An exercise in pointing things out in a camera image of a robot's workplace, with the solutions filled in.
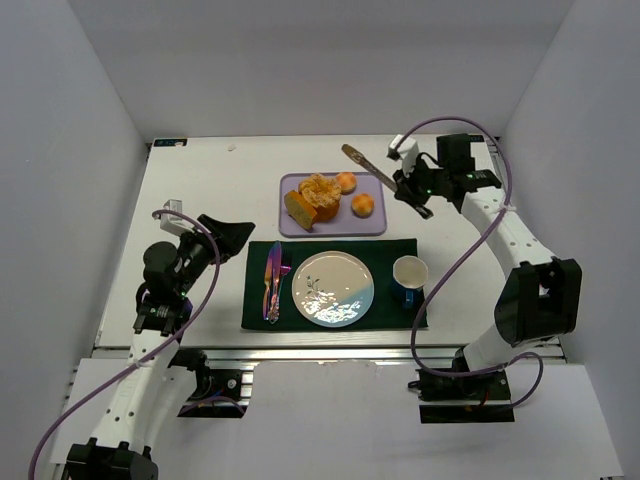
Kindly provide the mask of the steel tongs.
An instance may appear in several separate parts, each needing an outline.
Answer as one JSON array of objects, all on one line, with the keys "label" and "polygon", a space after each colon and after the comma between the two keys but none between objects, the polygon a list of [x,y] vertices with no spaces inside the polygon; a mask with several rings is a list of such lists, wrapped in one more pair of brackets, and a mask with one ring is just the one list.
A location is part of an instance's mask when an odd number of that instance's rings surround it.
[{"label": "steel tongs", "polygon": [[[364,168],[367,172],[371,173],[376,179],[378,179],[385,187],[387,187],[393,194],[396,191],[396,185],[392,178],[388,177],[384,174],[380,169],[378,169],[374,164],[372,164],[365,156],[348,144],[343,144],[341,146],[341,151],[355,164]],[[433,217],[433,212],[425,206],[425,209],[413,209],[416,211],[423,219],[428,220]]]}]

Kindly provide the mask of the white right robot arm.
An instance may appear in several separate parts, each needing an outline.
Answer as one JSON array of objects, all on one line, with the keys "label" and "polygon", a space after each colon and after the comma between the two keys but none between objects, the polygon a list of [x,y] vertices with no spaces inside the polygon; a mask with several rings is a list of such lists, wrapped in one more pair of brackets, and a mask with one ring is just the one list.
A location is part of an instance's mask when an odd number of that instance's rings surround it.
[{"label": "white right robot arm", "polygon": [[484,372],[505,365],[536,341],[574,331],[582,269],[561,259],[538,241],[507,200],[502,182],[490,169],[479,170],[468,134],[439,136],[434,166],[417,141],[397,135],[388,155],[402,166],[393,175],[397,196],[421,216],[438,196],[481,235],[497,259],[506,283],[494,308],[493,324],[457,354],[458,372]]}]

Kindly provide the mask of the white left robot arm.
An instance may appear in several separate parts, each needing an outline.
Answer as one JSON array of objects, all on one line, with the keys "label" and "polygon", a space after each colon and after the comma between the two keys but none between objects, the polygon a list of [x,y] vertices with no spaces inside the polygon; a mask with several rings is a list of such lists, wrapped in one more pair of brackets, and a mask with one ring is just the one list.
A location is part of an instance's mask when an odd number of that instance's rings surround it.
[{"label": "white left robot arm", "polygon": [[241,252],[255,225],[190,219],[167,208],[154,216],[179,242],[156,242],[143,253],[127,366],[111,382],[113,395],[87,442],[71,446],[67,479],[158,478],[152,452],[162,431],[187,400],[208,395],[204,353],[180,346],[201,311],[188,293],[207,268],[219,269]]}]

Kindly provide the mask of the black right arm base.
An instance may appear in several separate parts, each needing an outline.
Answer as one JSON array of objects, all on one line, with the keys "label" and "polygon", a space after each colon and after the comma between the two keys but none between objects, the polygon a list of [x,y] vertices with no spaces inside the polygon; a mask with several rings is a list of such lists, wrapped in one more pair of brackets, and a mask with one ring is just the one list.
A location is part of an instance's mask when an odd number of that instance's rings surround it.
[{"label": "black right arm base", "polygon": [[417,370],[407,388],[418,396],[422,424],[513,423],[514,409],[506,373],[453,378]]}]

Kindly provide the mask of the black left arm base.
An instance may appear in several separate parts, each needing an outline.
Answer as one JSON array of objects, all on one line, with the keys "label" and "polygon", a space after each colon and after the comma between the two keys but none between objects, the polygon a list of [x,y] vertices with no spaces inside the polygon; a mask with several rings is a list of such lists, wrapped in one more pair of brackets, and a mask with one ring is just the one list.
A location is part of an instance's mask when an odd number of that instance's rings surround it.
[{"label": "black left arm base", "polygon": [[196,387],[180,410],[180,418],[241,419],[248,407],[248,395],[243,393],[245,376],[242,368],[216,366],[202,350],[179,350],[170,367],[186,369],[195,379]]}]

